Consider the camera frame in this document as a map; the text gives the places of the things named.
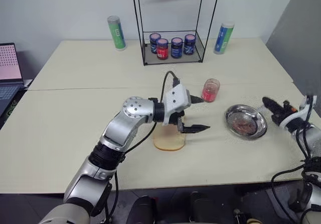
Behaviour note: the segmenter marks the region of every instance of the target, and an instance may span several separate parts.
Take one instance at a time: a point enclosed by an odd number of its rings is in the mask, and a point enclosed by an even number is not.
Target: jar
[[[149,42],[150,42],[150,51],[152,53],[157,53],[156,50],[156,44],[157,44],[157,40],[161,38],[161,35],[158,33],[152,33],[149,36]]]
[[[204,84],[202,99],[205,102],[213,102],[220,90],[220,86],[219,80],[213,78],[208,79]]]
[[[157,58],[160,60],[166,60],[169,57],[169,42],[164,38],[157,40],[156,44]]]
[[[195,42],[196,42],[195,35],[192,35],[192,34],[185,35],[184,54],[192,55],[194,53]]]
[[[183,40],[179,37],[174,37],[171,40],[171,56],[173,58],[182,57],[183,53]]]

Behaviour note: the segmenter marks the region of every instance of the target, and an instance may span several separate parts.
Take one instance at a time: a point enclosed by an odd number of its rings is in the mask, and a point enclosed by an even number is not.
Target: blue lid
[[[169,44],[168,40],[164,39],[164,38],[160,38],[157,40],[157,45],[161,46],[161,47],[166,47]]]
[[[194,43],[196,41],[196,37],[193,34],[185,35],[185,42],[187,43]]]
[[[174,38],[172,38],[171,43],[172,43],[172,45],[179,46],[179,45],[183,44],[183,40],[180,37],[174,37]]]
[[[161,38],[161,35],[158,34],[158,33],[152,33],[152,34],[150,34],[150,36],[149,36],[149,39],[150,39],[151,41],[157,41],[157,40],[160,39],[160,38]]]

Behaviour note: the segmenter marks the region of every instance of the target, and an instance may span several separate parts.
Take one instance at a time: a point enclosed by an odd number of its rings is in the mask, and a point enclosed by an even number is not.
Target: stainless steel plate
[[[225,122],[233,133],[247,140],[263,136],[267,129],[263,115],[243,104],[229,107],[225,112]]]

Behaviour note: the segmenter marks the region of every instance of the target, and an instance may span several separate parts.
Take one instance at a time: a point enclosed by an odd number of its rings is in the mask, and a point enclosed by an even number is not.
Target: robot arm
[[[118,164],[124,160],[139,126],[154,121],[177,125],[182,133],[203,131],[209,126],[185,127],[181,120],[184,109],[198,102],[203,101],[190,96],[181,84],[167,92],[163,102],[158,102],[156,98],[128,98],[68,185],[64,204],[54,208],[40,223],[90,223],[90,216],[96,216],[103,210],[111,191],[109,181]]]

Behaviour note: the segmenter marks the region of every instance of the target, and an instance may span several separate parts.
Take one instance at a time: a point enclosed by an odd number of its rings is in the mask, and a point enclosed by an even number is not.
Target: clear plastic cup
[[[202,99],[205,102],[213,102],[220,90],[220,86],[219,80],[213,78],[208,79],[204,84]]]

